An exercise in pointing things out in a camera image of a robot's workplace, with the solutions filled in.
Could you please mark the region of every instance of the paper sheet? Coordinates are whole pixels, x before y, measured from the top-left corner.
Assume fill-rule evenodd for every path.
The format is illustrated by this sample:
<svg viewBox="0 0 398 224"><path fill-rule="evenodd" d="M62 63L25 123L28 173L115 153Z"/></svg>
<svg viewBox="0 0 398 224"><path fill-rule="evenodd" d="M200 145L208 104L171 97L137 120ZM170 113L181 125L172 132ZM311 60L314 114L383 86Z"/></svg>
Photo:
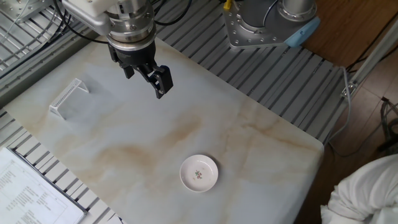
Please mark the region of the paper sheet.
<svg viewBox="0 0 398 224"><path fill-rule="evenodd" d="M71 224L85 216L8 149L0 149L0 223Z"/></svg>

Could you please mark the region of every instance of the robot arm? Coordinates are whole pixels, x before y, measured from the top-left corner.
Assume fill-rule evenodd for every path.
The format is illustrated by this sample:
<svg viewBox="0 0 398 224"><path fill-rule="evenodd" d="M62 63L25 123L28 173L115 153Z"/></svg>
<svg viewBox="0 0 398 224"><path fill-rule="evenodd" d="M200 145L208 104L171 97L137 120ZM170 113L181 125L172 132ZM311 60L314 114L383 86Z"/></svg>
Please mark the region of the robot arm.
<svg viewBox="0 0 398 224"><path fill-rule="evenodd" d="M106 35L109 52L126 78L138 71L154 88L158 99L172 87L167 66L155 62L156 26L154 9L148 0L63 0L68 12Z"/></svg>

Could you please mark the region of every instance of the white cloth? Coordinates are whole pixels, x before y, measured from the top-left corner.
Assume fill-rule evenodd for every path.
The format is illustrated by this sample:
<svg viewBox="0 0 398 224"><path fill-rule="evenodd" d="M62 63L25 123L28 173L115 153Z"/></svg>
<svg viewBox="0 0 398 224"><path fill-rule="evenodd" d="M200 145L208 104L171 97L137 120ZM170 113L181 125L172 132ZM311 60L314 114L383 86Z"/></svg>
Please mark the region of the white cloth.
<svg viewBox="0 0 398 224"><path fill-rule="evenodd" d="M398 155L366 164L342 180L321 206L323 224L398 223Z"/></svg>

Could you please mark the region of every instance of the white dish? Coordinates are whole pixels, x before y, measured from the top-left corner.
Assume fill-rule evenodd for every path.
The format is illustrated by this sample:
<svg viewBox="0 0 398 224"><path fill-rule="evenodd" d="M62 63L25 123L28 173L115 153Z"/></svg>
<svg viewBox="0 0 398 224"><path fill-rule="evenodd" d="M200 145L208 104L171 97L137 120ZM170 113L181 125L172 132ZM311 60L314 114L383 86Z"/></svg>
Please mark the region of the white dish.
<svg viewBox="0 0 398 224"><path fill-rule="evenodd" d="M182 163L180 178L184 186L191 191L205 192L216 184L218 168L209 157L194 155Z"/></svg>

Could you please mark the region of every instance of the table top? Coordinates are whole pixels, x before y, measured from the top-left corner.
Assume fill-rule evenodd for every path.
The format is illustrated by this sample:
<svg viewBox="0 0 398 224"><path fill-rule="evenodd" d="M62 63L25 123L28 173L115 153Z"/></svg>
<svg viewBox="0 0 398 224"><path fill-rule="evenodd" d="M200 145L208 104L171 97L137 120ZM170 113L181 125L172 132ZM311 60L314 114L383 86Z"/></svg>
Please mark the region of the table top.
<svg viewBox="0 0 398 224"><path fill-rule="evenodd" d="M292 223L317 172L321 142L156 39L174 87L158 100L91 43L5 109L127 223ZM90 93L49 112L74 78ZM182 162L210 156L207 192L184 187Z"/></svg>

